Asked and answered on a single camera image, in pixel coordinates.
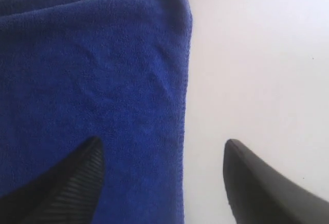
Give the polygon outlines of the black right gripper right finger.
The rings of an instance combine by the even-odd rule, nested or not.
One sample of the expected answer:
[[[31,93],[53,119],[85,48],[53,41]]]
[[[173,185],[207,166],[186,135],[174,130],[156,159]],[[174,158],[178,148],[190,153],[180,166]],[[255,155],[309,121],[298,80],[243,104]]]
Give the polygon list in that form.
[[[273,169],[236,139],[224,148],[223,179],[236,223],[328,223],[328,202]]]

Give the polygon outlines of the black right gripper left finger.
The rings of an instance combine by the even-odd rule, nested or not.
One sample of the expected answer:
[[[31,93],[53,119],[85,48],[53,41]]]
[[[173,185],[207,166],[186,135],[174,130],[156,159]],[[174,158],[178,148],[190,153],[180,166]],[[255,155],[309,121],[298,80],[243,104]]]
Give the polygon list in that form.
[[[91,223],[103,182],[103,144],[91,137],[48,171],[1,197],[1,223]]]

